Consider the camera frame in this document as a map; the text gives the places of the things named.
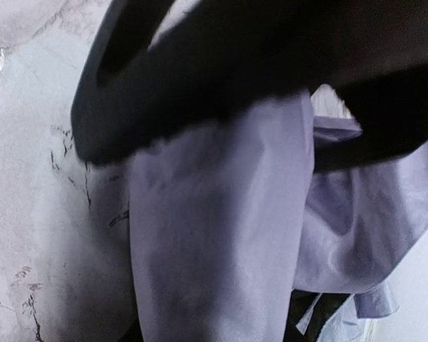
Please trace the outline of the lilac folding umbrella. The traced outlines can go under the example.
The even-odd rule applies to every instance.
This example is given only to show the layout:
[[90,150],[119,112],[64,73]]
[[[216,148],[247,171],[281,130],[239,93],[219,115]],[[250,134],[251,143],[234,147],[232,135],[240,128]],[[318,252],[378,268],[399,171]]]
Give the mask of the lilac folding umbrella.
[[71,107],[130,160],[139,341],[301,341],[293,291],[387,316],[428,229],[428,1],[112,1]]

